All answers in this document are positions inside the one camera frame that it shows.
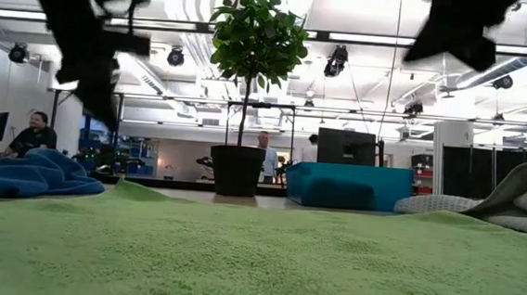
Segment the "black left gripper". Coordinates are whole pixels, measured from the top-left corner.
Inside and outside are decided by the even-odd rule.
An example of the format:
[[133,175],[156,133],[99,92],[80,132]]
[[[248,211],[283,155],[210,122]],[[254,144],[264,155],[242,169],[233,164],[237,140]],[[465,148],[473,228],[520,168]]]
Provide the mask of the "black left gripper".
[[115,131],[118,117],[113,84],[81,79],[96,71],[111,71],[117,52],[147,56],[151,38],[132,31],[105,29],[90,0],[40,0],[40,7],[61,53],[57,81],[61,84],[79,81],[74,94],[84,109],[108,130]]

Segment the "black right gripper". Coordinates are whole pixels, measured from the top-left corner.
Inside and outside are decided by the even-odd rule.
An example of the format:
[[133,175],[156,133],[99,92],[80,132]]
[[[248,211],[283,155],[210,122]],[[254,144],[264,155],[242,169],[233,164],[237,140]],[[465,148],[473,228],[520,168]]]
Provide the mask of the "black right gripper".
[[430,13],[404,61],[446,53],[477,72],[495,64],[495,41],[484,31],[502,24],[520,0],[429,0]]

